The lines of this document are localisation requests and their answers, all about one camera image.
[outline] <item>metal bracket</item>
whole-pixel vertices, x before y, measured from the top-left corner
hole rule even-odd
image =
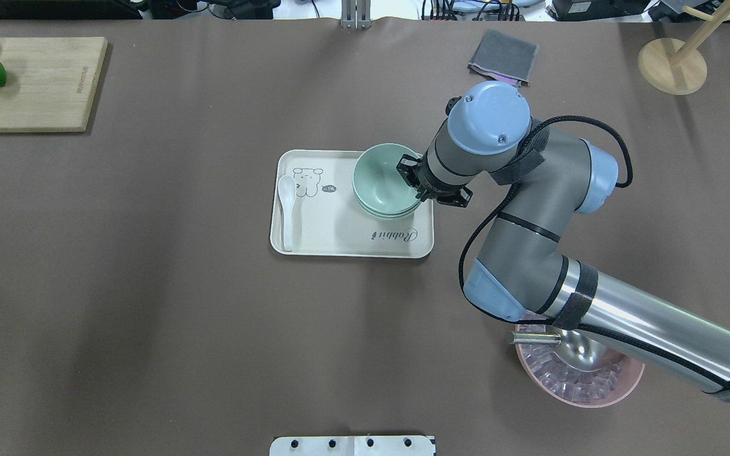
[[[343,29],[371,28],[371,0],[342,0]]]
[[[435,456],[434,436],[276,438],[269,456]]]

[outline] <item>beige tray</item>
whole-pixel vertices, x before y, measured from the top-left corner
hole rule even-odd
[[[283,249],[283,213],[275,191],[269,230],[272,248],[284,255],[327,257],[421,258],[432,251],[431,200],[397,220],[377,219],[359,207],[351,175],[360,155],[356,151],[290,150],[281,156],[273,187],[284,174],[309,184],[298,188],[292,251]]]

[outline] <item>brown tablecloth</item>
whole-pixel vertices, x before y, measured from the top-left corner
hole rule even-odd
[[[562,251],[730,327],[730,24],[676,98],[638,49],[695,24],[0,22],[104,35],[83,134],[0,135],[0,454],[266,455],[273,436],[426,433],[439,454],[730,454],[730,406],[657,367],[613,407],[547,396],[509,330],[458,289],[458,253],[504,189],[435,209],[422,260],[269,246],[292,148],[424,150],[483,78],[485,29],[540,45],[538,118],[605,121],[635,181]],[[564,127],[616,154],[592,127]]]

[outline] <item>cutting board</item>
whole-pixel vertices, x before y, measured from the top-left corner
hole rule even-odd
[[[85,132],[106,44],[104,37],[0,38],[8,72],[0,132]]]

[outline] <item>ceramic spoon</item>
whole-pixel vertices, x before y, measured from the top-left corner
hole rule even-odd
[[[278,199],[283,208],[283,250],[292,251],[292,210],[297,197],[295,178],[286,175],[278,179]]]

